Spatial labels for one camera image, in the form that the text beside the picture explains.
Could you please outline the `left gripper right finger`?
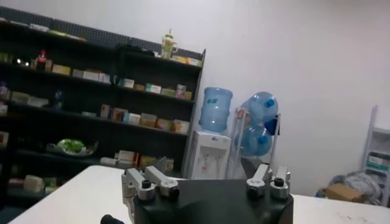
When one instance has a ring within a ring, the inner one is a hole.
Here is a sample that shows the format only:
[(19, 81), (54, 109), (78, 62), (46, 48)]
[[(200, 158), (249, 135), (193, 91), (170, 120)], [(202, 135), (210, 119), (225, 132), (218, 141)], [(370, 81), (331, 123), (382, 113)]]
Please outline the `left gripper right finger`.
[(264, 196), (266, 189), (269, 189), (271, 197), (277, 200), (286, 200), (290, 195), (291, 172), (287, 167), (278, 167), (273, 175), (269, 165), (256, 165), (249, 158), (241, 158), (241, 165), (247, 175), (246, 188), (250, 199), (256, 200)]

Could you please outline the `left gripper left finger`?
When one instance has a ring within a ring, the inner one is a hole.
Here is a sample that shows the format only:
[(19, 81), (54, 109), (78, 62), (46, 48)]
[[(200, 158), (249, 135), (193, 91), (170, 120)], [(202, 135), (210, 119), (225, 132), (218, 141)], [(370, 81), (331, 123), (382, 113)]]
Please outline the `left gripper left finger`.
[(157, 190), (164, 198), (176, 200), (179, 197), (178, 181), (167, 177), (154, 166), (146, 167), (144, 173), (136, 168), (127, 169), (121, 175), (121, 181), (124, 201), (133, 197), (150, 201), (155, 198)]

